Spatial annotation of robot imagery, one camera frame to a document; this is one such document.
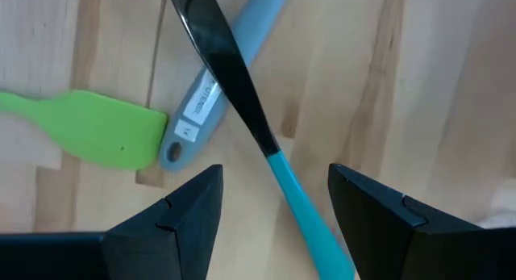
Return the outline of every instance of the black plastic object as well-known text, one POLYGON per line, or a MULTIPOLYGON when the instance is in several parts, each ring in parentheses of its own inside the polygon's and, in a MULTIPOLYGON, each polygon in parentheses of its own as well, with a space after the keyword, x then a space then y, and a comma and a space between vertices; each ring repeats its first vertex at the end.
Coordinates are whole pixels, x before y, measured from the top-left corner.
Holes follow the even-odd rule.
POLYGON ((279 152, 258 94, 217 0, 172 0, 199 56, 266 157, 279 152))
POLYGON ((516 279, 516 228, 479 228, 342 165, 328 186, 362 280, 516 279))
POLYGON ((223 168, 213 165, 107 232, 0 236, 5 279, 205 279, 223 168))

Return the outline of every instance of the green spatula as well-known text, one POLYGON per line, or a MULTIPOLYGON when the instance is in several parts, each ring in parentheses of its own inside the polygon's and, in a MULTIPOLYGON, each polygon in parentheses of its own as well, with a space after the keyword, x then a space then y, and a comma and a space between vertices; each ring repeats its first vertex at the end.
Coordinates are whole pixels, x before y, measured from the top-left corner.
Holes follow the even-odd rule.
POLYGON ((39 101, 0 92, 0 111, 37 123, 66 152, 116 169, 149 166, 167 122, 166 114, 84 90, 39 101))

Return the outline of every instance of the green spatula handle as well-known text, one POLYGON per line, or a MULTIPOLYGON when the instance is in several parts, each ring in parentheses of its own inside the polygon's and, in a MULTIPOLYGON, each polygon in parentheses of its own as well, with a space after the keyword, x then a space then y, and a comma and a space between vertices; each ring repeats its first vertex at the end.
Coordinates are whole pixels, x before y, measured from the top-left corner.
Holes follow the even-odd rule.
POLYGON ((0 92, 0 112, 23 115, 32 119, 37 114, 37 104, 33 100, 22 98, 16 94, 0 92))

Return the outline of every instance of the light wood table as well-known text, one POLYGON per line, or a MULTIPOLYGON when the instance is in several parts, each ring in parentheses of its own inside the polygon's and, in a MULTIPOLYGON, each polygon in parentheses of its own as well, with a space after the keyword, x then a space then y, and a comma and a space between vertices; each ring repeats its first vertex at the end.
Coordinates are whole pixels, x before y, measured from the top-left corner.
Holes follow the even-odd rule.
MULTIPOLYGON (((219 0, 229 19, 246 1, 219 0)), ((515 1, 287 2, 252 78, 303 187, 335 231, 332 162, 463 219, 516 209, 515 1)), ((3 90, 49 97, 89 89, 171 112, 202 66, 169 0, 0 0, 0 13, 3 90)), ((9 115, 0 115, 0 139, 2 232, 107 229, 218 163, 223 215, 208 278, 317 278, 232 108, 178 173, 103 169, 60 154, 9 115)))

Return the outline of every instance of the hanging hole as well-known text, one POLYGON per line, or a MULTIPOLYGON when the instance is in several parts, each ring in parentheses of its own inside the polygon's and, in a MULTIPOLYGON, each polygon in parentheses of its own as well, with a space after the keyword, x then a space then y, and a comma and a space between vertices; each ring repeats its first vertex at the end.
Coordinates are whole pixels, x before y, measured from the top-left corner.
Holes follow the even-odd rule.
POLYGON ((167 153, 167 158, 169 159, 169 161, 171 161, 171 162, 177 161, 177 159, 179 159, 179 156, 181 155, 182 149, 183 149, 183 147, 181 146, 181 144, 179 142, 174 142, 170 146, 169 152, 167 153))

